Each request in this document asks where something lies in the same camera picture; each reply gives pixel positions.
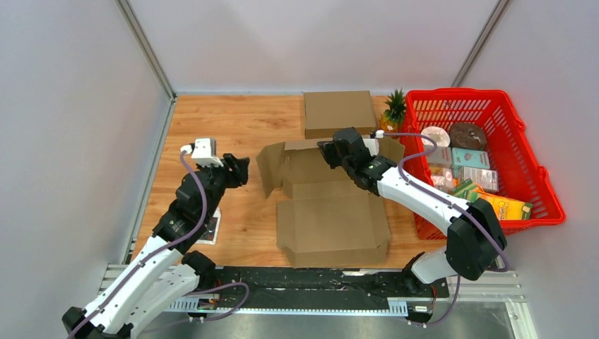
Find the wooden tabletop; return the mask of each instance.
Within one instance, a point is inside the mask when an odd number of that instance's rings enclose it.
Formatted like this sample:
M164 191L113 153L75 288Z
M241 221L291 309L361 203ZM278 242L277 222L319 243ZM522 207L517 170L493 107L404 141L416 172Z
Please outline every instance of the wooden tabletop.
M385 110L385 97L373 97L377 116ZM201 137L216 138L217 152L250 157L246 186L229 190L220 202L223 214L216 245L195 245L219 266L289 266L276 246L276 204L287 199L277 189L266 199L256 156L265 145L303 139L301 95L181 96L175 107L148 199L134 255L174 199L186 174L179 149ZM419 240L413 214L402 205L385 202L391 231L387 260L380 268L402 268L421 251L443 246L444 240Z

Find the teal box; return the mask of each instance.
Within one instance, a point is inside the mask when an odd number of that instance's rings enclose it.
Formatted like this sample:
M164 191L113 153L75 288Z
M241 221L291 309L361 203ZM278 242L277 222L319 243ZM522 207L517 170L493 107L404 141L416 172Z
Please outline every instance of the teal box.
M490 170L489 155L483 150L465 150L463 148L452 148L451 158L453 164L453 177L456 178L459 175L460 168L464 166L481 168L483 170Z

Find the red plastic basket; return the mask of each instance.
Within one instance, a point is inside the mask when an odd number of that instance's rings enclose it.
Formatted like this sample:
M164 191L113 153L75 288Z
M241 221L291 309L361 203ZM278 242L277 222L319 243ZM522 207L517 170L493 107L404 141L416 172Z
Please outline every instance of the red plastic basket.
M407 110L402 132L419 133L428 126L446 130L455 122L470 122L487 136L491 168L499 175L500 196L533 204L529 220L502 220L505 235L543 225L558 225L566 215L553 191L547 170L540 166L526 140L526 126L518 117L508 95L502 90L440 88L413 90L406 95ZM420 138L401 137L405 154L424 151ZM426 158L409 160L405 169L432 185ZM445 239L430 222L414 214L420 239Z

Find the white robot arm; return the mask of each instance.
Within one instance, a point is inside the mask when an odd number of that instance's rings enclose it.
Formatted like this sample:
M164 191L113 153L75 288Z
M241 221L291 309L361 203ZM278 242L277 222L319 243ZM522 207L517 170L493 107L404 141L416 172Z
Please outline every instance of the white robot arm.
M189 173L176 190L176 199L122 274L83 309L71 307L63 315L69 338L137 338L173 301L198 287L213 287L214 262L197 251L188 251L217 213L225 190L247 183L249 158L224 154L219 159L211 138L196 139L181 151L181 161ZM185 163L184 154L191 154L199 171ZM179 259L181 264L158 281Z
M372 137L382 134L373 133ZM354 128L336 132L332 141L319 142L319 148L331 168L341 166L358 187L404 205L447 236L446 246L419 254L403 269L417 279L415 283L430 284L452 275L477 280L497 258L496 247L505 248L505 236L487 201L471 203L400 172L403 170L393 160L376 153L372 139L362 139Z

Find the gray floor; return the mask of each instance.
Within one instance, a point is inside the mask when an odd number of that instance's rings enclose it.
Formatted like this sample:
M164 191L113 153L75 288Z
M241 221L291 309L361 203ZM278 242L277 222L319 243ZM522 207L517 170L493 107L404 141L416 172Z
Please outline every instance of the gray floor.
M435 315L441 316L447 304L438 302ZM183 314L164 313L148 328L184 318ZM419 329L407 326L404 319L366 316L272 316L234 314L213 323L185 323L140 339L318 339L318 338L514 338L503 303L457 304L447 320L438 326Z

